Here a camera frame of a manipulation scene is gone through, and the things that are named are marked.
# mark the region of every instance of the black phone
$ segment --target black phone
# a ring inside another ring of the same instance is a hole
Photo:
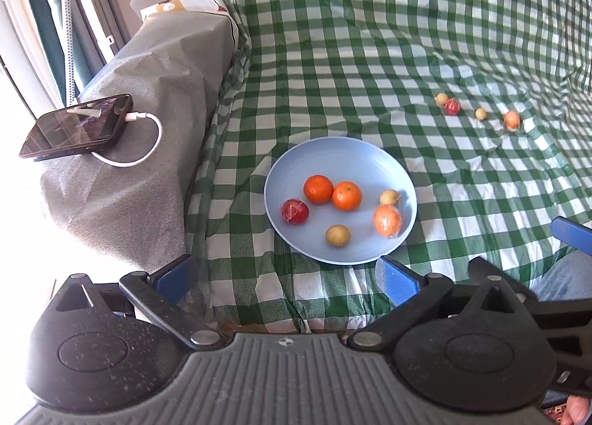
[[[19,157],[50,160],[103,151],[114,146],[131,111],[129,94],[119,94],[42,115],[29,132]]]

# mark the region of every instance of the green and white checkered cloth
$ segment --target green and white checkered cloth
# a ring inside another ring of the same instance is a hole
[[[592,219],[592,0],[227,2],[239,53],[186,223],[221,328],[357,328],[391,309],[374,264],[306,258],[265,215],[271,165],[307,139],[363,139],[405,166],[417,222],[393,256],[421,274],[464,280],[481,255],[532,282],[566,252],[551,220]]]

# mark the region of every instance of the ribbed plastic surface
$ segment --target ribbed plastic surface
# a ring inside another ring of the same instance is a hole
[[[534,408],[495,417],[457,414],[419,399],[384,358],[346,348],[336,335],[238,334],[197,352],[144,403],[102,415],[33,408],[20,425],[545,425]]]

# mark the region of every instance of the blue plate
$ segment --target blue plate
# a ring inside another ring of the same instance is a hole
[[[331,203],[310,203],[303,193],[304,181],[314,174],[329,178],[333,185],[353,181],[362,190],[362,204],[344,212]],[[402,194],[398,208],[403,218],[401,232],[393,238],[381,237],[372,215],[381,192],[394,189]],[[309,219],[301,225],[286,223],[280,208],[286,199],[304,201]],[[405,169],[386,151],[353,138],[311,139],[286,151],[271,167],[263,191],[265,211],[277,233],[297,251],[330,264],[352,265],[374,261],[395,250],[413,227],[417,216],[417,196]],[[335,248],[325,240],[332,225],[345,225],[351,241]]]

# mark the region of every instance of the blue gripper pad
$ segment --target blue gripper pad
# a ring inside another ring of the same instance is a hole
[[[419,292],[425,278],[401,263],[383,256],[376,262],[376,283],[396,305],[402,305]]]
[[[563,216],[551,222],[551,234],[558,240],[592,256],[592,230]]]

